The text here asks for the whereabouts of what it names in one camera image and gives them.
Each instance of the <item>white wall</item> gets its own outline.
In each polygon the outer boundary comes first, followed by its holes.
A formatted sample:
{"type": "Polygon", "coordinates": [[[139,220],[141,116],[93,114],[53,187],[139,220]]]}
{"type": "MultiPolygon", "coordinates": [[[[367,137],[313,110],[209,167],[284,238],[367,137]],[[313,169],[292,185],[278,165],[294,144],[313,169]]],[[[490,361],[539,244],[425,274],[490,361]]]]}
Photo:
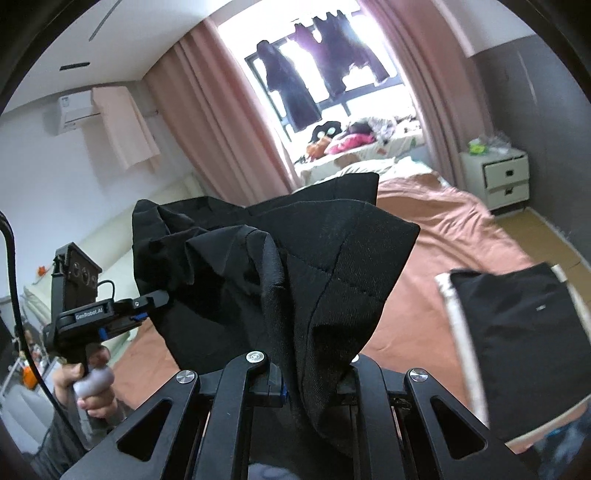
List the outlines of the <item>white wall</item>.
{"type": "Polygon", "coordinates": [[[535,32],[498,0],[433,0],[467,57],[535,32]]]}
{"type": "MultiPolygon", "coordinates": [[[[141,111],[150,107],[143,86],[130,88],[141,111]]],[[[125,171],[100,119],[55,135],[58,95],[0,116],[0,210],[12,225],[17,281],[35,280],[39,265],[51,265],[56,248],[86,235],[192,171],[161,116],[147,118],[162,153],[160,168],[147,164],[125,171]]],[[[4,240],[0,240],[0,297],[8,294],[4,240]]]]}

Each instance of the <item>metal screw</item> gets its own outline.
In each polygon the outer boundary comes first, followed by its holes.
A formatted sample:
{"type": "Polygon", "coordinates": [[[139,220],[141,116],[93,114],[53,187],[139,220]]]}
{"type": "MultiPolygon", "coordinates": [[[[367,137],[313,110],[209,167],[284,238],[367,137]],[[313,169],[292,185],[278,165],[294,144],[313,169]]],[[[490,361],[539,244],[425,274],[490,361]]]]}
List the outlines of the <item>metal screw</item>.
{"type": "Polygon", "coordinates": [[[262,362],[265,359],[265,354],[263,352],[250,352],[246,354],[246,361],[250,364],[257,364],[262,362]]]}
{"type": "Polygon", "coordinates": [[[195,380],[197,374],[192,370],[181,370],[177,373],[177,382],[178,383],[191,383],[195,380]]]}
{"type": "Polygon", "coordinates": [[[413,368],[410,373],[410,378],[412,378],[415,382],[424,382],[427,378],[429,378],[429,374],[426,370],[422,368],[413,368]]]}

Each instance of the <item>air conditioner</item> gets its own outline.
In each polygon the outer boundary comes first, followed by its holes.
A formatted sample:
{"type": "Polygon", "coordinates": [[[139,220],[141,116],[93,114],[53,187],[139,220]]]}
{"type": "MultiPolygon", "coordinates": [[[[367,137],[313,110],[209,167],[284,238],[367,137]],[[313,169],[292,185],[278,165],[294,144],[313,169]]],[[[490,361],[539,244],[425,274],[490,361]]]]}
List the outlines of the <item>air conditioner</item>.
{"type": "Polygon", "coordinates": [[[92,103],[91,90],[64,95],[57,102],[60,111],[58,135],[80,128],[100,116],[97,107],[92,103]]]}

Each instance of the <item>pink curtain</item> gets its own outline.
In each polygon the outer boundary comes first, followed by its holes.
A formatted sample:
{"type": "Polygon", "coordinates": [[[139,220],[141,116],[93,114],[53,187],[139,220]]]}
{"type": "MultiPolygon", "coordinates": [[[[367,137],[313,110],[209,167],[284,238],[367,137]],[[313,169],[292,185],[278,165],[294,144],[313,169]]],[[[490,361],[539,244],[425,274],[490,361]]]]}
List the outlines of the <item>pink curtain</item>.
{"type": "Polygon", "coordinates": [[[221,199],[251,205],[299,186],[289,155],[210,19],[173,45],[145,79],[180,147],[221,199]]]}
{"type": "Polygon", "coordinates": [[[431,166],[465,187],[459,153],[467,142],[493,131],[484,88],[472,59],[432,0],[358,0],[379,24],[412,90],[431,166]]]}

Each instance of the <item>towel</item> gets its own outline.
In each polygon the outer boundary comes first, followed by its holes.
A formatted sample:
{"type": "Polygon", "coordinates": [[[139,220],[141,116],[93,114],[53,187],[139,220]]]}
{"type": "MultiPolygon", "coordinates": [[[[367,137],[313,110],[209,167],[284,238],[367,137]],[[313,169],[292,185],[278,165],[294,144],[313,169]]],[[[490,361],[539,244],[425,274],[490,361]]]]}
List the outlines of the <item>towel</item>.
{"type": "Polygon", "coordinates": [[[109,142],[124,169],[150,161],[158,167],[160,150],[127,87],[96,87],[92,101],[99,109],[109,142]]]}

